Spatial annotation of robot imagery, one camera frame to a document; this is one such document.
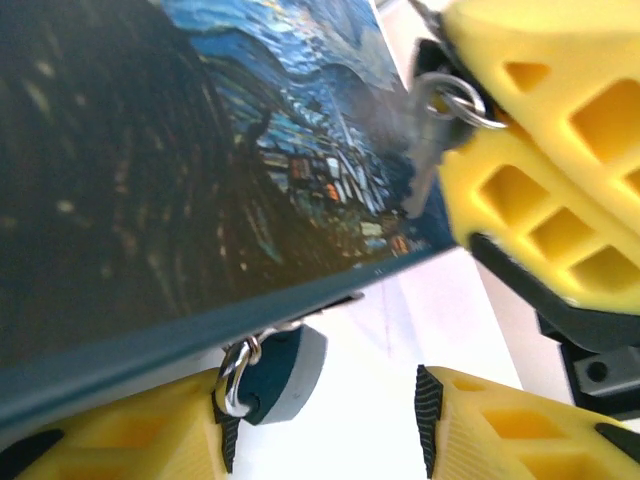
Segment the black rubber pad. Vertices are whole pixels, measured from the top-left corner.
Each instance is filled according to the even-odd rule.
[[[436,423],[442,414],[444,387],[423,365],[418,367],[416,378],[415,410],[420,434],[420,445],[431,478],[436,463]]]
[[[47,430],[22,439],[0,452],[0,480],[13,480],[58,443],[62,430]]]
[[[613,443],[624,453],[633,458],[640,465],[640,433],[625,430],[617,425],[599,423],[596,432]]]
[[[227,469],[227,473],[233,473],[233,460],[236,458],[236,442],[238,441],[238,428],[240,418],[227,415],[218,407],[215,398],[213,399],[213,415],[216,423],[222,428],[222,460]]]

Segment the triangular cutout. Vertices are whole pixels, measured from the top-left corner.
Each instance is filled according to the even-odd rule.
[[[508,62],[504,69],[523,93],[533,90],[551,72],[543,63]]]

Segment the black plastic piece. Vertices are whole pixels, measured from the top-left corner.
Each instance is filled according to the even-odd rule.
[[[416,58],[413,61],[413,78],[423,73],[435,72],[445,65],[454,68],[438,42],[426,39],[418,41]]]
[[[414,404],[428,478],[433,476],[436,463],[436,424],[442,415],[443,392],[442,383],[429,373],[426,367],[419,366]]]
[[[640,465],[640,434],[610,423],[598,423],[595,429]]]
[[[298,357],[301,335],[299,328],[269,337],[262,344],[260,363],[244,371],[238,398],[251,406],[245,420],[252,425],[262,422],[285,389]]]
[[[470,245],[478,261],[575,345],[604,353],[640,344],[640,316],[571,307],[485,235],[472,234]]]
[[[620,392],[604,397],[596,397],[584,393],[578,382],[578,375],[574,363],[596,354],[584,350],[554,329],[553,325],[538,313],[538,324],[541,333],[560,343],[560,354],[564,364],[567,382],[571,390],[573,402],[577,407],[615,418],[616,420],[631,420],[640,416],[640,388]]]
[[[0,480],[13,480],[64,437],[62,430],[47,430],[17,441],[0,452]]]

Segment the starry night painting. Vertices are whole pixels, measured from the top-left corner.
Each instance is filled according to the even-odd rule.
[[[3,364],[452,245],[368,0],[0,7]]]

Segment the metal hook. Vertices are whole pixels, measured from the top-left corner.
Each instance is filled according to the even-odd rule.
[[[277,327],[269,327],[258,335],[251,335],[231,345],[225,353],[216,382],[214,396],[218,407],[232,417],[243,418],[251,412],[251,406],[238,398],[242,374],[248,365],[256,365],[262,356],[262,342],[271,335],[297,330],[303,319],[293,320]]]

